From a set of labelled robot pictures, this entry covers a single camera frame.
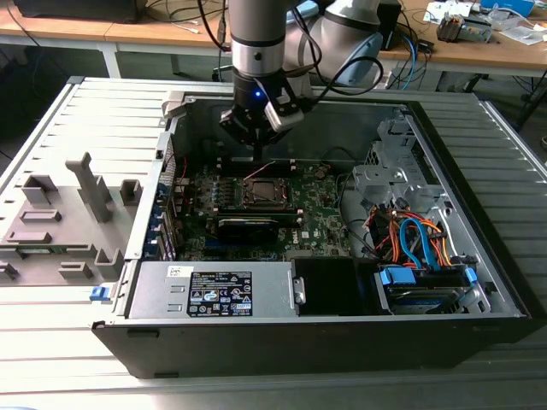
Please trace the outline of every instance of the white sticker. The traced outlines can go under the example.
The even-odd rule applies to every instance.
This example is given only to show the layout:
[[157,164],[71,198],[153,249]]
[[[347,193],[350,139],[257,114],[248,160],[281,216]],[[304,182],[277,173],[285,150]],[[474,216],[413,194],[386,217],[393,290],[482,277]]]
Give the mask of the white sticker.
[[50,254],[49,249],[20,249],[22,254]]
[[194,266],[169,266],[168,278],[189,278],[194,272]]

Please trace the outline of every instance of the motherboard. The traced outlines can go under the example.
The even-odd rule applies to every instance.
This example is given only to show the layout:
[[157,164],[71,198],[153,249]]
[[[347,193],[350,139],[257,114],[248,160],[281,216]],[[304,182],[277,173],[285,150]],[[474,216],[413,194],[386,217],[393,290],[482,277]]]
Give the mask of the motherboard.
[[181,261],[350,255],[330,166],[271,163],[252,176],[250,169],[202,167],[182,180]]

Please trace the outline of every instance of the blue wire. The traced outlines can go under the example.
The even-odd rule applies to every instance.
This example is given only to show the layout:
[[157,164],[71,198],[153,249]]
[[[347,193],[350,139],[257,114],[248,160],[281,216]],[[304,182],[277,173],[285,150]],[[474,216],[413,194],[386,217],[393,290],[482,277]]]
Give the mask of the blue wire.
[[421,247],[424,250],[424,256],[426,257],[427,265],[429,265],[433,269],[433,271],[438,271],[440,267],[437,261],[435,260],[435,255],[431,251],[431,248],[429,248],[426,227],[423,226],[420,221],[414,218],[409,218],[407,220],[404,220],[403,223],[401,224],[399,237],[401,239],[401,248],[403,249],[403,252],[410,258],[410,260],[412,260],[416,264],[416,267],[418,269],[421,269],[420,261],[418,260],[418,258],[414,256],[412,252],[410,252],[409,247],[407,246],[406,230],[407,230],[407,225],[410,223],[413,223],[418,227],[418,232],[420,233],[420,236],[421,236]]
[[409,77],[407,78],[407,82],[405,83],[405,85],[403,86],[403,90],[406,90],[406,88],[409,86],[410,84],[410,81],[412,81],[412,77],[414,77],[414,70],[416,68],[416,60],[417,60],[417,55],[416,55],[416,48],[414,47],[414,45],[412,44],[412,41],[410,40],[410,38],[408,38],[407,36],[405,36],[403,34],[403,38],[405,40],[407,40],[407,43],[409,43],[409,46],[410,46],[410,50],[412,51],[412,68],[410,68],[410,75]]

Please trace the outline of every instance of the electronic device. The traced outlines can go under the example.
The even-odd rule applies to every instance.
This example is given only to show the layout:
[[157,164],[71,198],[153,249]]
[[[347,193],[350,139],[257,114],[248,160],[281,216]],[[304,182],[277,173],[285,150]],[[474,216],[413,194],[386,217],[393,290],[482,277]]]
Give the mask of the electronic device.
[[524,17],[527,17],[532,13],[533,6],[533,0],[510,0],[505,2],[499,2],[498,0],[482,0],[480,2],[480,7],[482,9],[494,9],[495,7],[499,7],[500,9],[511,9]]
[[401,4],[398,0],[380,0],[378,5],[378,32],[383,38],[382,50],[390,50],[397,45],[397,39],[393,36],[400,14]]
[[437,27],[437,38],[447,43],[459,40],[488,43],[491,35],[491,24],[472,16],[447,14]]
[[61,17],[135,23],[147,0],[14,0],[25,17]]
[[207,120],[222,95],[186,95],[92,327],[131,374],[454,366],[542,325],[420,106],[329,99],[256,163]]

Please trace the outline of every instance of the warning label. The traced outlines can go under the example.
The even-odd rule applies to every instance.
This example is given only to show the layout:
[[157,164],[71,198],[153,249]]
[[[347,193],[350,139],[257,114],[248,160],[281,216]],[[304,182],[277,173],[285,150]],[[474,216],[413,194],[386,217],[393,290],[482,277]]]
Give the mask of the warning label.
[[193,318],[253,314],[250,272],[192,272],[188,295]]

